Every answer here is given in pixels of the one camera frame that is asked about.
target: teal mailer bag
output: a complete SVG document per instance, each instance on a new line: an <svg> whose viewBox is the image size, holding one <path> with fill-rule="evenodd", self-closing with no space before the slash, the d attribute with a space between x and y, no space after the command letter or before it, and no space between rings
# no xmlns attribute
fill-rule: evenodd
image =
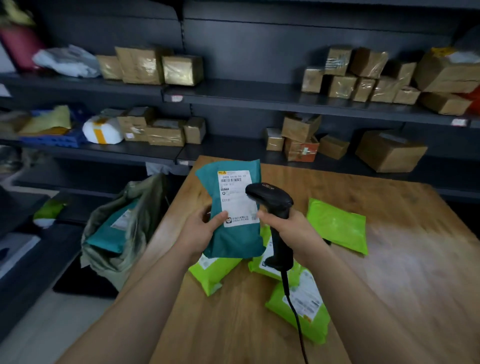
<svg viewBox="0 0 480 364"><path fill-rule="evenodd" d="M250 270L250 272L265 274L266 276L269 276L271 278L282 280L282 277L278 270L268 267L265 264L265 260L273 255L272 233L270 231L270 226L263 225L260 228L260 235L262 236L266 249L261 256L253 258L252 261L248 263L248 269ZM294 260L292 269L287 272L289 286L298 286L300 280L300 272L301 265Z"/></svg>
<svg viewBox="0 0 480 364"><path fill-rule="evenodd" d="M299 316L302 333L316 344L325 343L330 315L309 270L304 268L300 274L299 285L290 288L290 300ZM265 307L297 328L297 321L283 292L282 283L277 284Z"/></svg>
<svg viewBox="0 0 480 364"><path fill-rule="evenodd" d="M245 194L245 187L262 180L260 160L226 160L207 164L196 172L212 197L215 216L228 211L228 219L213 233L204 255L207 258L252 258L263 254L258 206Z"/></svg>
<svg viewBox="0 0 480 364"><path fill-rule="evenodd" d="M220 281L240 263L235 258L207 258L202 254L199 261L188 270L200 282L207 296L214 294L222 283Z"/></svg>
<svg viewBox="0 0 480 364"><path fill-rule="evenodd" d="M113 253L122 253L127 240L125 232L127 231L132 210L137 206L137 203L138 198L111 214L107 221L95 231L95 234L88 237L86 242Z"/></svg>
<svg viewBox="0 0 480 364"><path fill-rule="evenodd" d="M307 220L322 238L364 255L368 254L365 216L311 198Z"/></svg>

